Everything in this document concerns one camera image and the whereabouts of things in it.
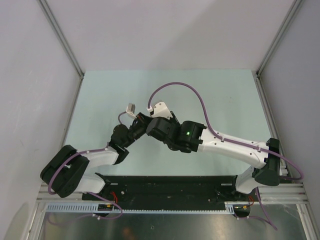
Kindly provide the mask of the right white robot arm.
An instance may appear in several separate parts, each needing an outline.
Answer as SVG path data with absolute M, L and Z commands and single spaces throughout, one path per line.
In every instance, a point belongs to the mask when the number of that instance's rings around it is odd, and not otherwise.
M 179 123 L 173 113 L 164 116 L 151 113 L 150 117 L 146 134 L 163 142 L 172 151 L 215 153 L 249 164 L 246 171 L 235 177 L 230 188 L 235 200 L 242 201 L 257 187 L 279 185 L 280 159 L 268 152 L 277 149 L 272 144 L 278 144 L 278 140 L 271 138 L 267 142 L 245 142 L 241 145 L 230 136 L 218 138 L 202 123 Z

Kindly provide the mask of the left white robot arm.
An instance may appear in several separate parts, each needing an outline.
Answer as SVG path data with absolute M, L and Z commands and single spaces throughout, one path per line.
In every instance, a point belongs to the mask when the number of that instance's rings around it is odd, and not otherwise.
M 98 199 L 110 196 L 111 188 L 100 173 L 92 169 L 120 164 L 128 156 L 127 148 L 141 138 L 152 118 L 138 113 L 130 127 L 118 124 L 106 147 L 79 151 L 63 146 L 40 173 L 50 195 L 66 198 L 74 192 L 93 193 Z

